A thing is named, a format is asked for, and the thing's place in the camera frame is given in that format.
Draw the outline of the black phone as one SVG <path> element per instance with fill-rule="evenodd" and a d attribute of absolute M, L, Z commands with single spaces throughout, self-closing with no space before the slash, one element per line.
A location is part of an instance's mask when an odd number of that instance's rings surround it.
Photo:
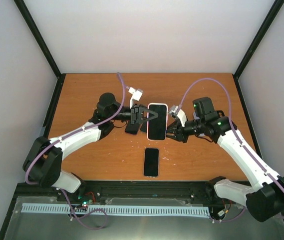
<path fill-rule="evenodd" d="M 156 178 L 159 173 L 159 150 L 157 148 L 146 148 L 144 154 L 145 177 Z"/>
<path fill-rule="evenodd" d="M 147 133 L 147 123 L 146 123 L 146 122 L 144 122 L 144 123 L 141 125 L 140 131 L 141 131 L 142 133 Z"/>

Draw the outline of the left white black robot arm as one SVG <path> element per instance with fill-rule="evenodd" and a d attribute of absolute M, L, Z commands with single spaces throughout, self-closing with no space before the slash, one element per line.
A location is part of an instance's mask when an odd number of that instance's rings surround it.
<path fill-rule="evenodd" d="M 108 136 L 115 127 L 113 120 L 140 125 L 158 116 L 144 105 L 124 106 L 116 101 L 114 94 L 106 92 L 100 96 L 92 118 L 83 126 L 58 137 L 40 136 L 34 141 L 22 166 L 25 182 L 63 189 L 74 201 L 81 201 L 86 195 L 84 182 L 75 174 L 63 171 L 62 161 L 85 145 Z"/>

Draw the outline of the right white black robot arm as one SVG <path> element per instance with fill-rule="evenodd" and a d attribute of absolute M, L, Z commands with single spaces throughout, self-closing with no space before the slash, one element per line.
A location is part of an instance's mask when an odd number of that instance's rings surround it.
<path fill-rule="evenodd" d="M 186 143 L 189 136 L 210 140 L 221 147 L 239 166 L 249 185 L 239 184 L 219 176 L 207 183 L 210 201 L 228 199 L 245 207 L 251 216 L 264 222 L 284 211 L 284 176 L 269 167 L 249 146 L 230 118 L 215 110 L 209 97 L 193 101 L 193 120 L 179 106 L 172 106 L 169 115 L 174 122 L 166 136 Z"/>

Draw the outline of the phone with maroon edge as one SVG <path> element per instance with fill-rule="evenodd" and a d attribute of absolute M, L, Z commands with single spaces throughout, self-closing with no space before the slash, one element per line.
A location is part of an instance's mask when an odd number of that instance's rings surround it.
<path fill-rule="evenodd" d="M 139 129 L 140 129 L 140 124 L 128 123 L 126 128 L 125 128 L 125 133 L 135 136 L 135 135 L 138 134 Z"/>

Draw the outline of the empty black phone case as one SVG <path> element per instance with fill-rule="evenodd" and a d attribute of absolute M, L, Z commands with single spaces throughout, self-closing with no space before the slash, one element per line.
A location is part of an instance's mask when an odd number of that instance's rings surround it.
<path fill-rule="evenodd" d="M 224 117 L 225 116 L 225 114 L 224 114 L 224 112 L 222 110 L 219 110 L 218 114 L 219 114 L 220 117 Z"/>

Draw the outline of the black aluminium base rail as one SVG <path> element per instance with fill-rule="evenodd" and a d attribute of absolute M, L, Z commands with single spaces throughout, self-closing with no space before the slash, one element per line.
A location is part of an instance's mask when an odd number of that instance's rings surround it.
<path fill-rule="evenodd" d="M 69 199 L 73 204 L 93 200 L 102 205 L 112 198 L 177 199 L 204 206 L 220 205 L 223 199 L 228 199 L 242 205 L 248 203 L 267 208 L 276 208 L 284 200 L 283 192 L 275 183 L 265 183 L 260 190 L 254 190 L 246 181 L 232 182 L 222 177 L 208 182 L 86 181 L 76 192 L 66 195 L 53 187 L 19 183 L 14 196 L 57 197 L 60 202 Z"/>

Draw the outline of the left black frame post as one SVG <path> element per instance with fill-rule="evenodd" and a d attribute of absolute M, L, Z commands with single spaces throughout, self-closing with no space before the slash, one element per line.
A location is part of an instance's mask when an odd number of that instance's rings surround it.
<path fill-rule="evenodd" d="M 33 35 L 37 45 L 39 46 L 41 52 L 43 53 L 47 63 L 49 64 L 51 70 L 53 71 L 54 75 L 57 79 L 61 79 L 63 74 L 61 73 L 59 67 L 57 66 L 40 30 L 38 29 L 27 5 L 23 0 L 14 0 L 13 1 L 19 10 L 21 16 L 23 17 L 26 25 L 28 26 L 31 34 Z"/>

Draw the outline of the black frame post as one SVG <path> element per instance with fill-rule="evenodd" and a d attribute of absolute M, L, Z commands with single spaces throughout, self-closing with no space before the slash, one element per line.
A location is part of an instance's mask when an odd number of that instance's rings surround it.
<path fill-rule="evenodd" d="M 63 74 L 61 73 L 59 67 L 57 66 L 40 30 L 38 29 L 27 5 L 23 0 L 14 0 L 13 1 L 19 10 L 21 16 L 23 17 L 26 25 L 28 26 L 31 34 L 33 35 L 37 45 L 39 46 L 41 52 L 43 53 L 47 63 L 49 64 L 51 70 L 53 71 L 54 75 L 57 79 L 61 79 Z"/>
<path fill-rule="evenodd" d="M 280 12 L 283 5 L 284 5 L 284 0 L 275 0 L 273 2 L 270 10 L 268 11 L 261 26 L 259 27 L 257 33 L 255 34 L 251 44 L 249 45 L 247 51 L 245 52 L 240 64 L 238 65 L 235 73 L 233 74 L 234 81 L 239 80 L 240 76 L 244 72 L 246 66 L 248 65 L 249 61 L 251 60 L 258 46 L 262 42 L 264 36 L 266 35 L 267 31 L 269 30 L 270 26 L 272 25 L 273 21 L 275 20 L 276 16 Z"/>

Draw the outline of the right black frame post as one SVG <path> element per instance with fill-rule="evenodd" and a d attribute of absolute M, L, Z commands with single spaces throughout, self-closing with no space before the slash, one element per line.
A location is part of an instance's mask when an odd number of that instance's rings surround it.
<path fill-rule="evenodd" d="M 240 76 L 244 72 L 246 66 L 248 65 L 249 61 L 251 60 L 258 46 L 262 42 L 264 36 L 266 35 L 267 31 L 269 30 L 270 26 L 272 25 L 273 21 L 275 20 L 276 16 L 280 12 L 283 5 L 284 5 L 284 0 L 275 0 L 273 2 L 270 10 L 268 11 L 261 26 L 259 27 L 257 33 L 255 34 L 251 44 L 249 45 L 247 51 L 245 52 L 240 64 L 238 65 L 235 73 L 233 74 L 234 81 L 239 80 Z"/>

